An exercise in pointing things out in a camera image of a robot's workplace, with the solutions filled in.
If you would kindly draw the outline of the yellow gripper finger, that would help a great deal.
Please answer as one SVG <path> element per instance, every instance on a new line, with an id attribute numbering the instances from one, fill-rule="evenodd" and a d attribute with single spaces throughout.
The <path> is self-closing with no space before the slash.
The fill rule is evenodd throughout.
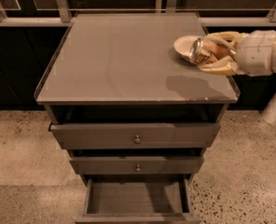
<path id="1" fill-rule="evenodd" d="M 240 67 L 230 56 L 224 57 L 215 63 L 201 64 L 199 69 L 204 73 L 222 76 L 234 76 L 242 73 Z"/>
<path id="2" fill-rule="evenodd" d="M 210 33 L 206 36 L 206 47 L 213 49 L 216 46 L 224 46 L 229 49 L 235 49 L 246 36 L 248 36 L 247 33 L 235 31 Z"/>

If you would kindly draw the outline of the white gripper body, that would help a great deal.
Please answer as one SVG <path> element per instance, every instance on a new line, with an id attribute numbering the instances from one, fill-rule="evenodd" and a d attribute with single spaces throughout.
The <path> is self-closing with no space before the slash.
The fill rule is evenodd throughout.
<path id="1" fill-rule="evenodd" d="M 237 65 L 250 77 L 270 76 L 276 73 L 275 46 L 276 31 L 254 31 L 237 45 Z"/>

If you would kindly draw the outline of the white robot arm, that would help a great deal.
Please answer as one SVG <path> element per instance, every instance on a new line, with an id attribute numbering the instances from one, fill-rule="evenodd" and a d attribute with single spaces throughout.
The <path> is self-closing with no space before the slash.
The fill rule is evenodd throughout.
<path id="1" fill-rule="evenodd" d="M 214 44 L 207 48 L 213 55 L 200 62 L 199 69 L 208 74 L 249 77 L 276 74 L 276 31 L 252 33 L 220 32 L 205 36 Z"/>

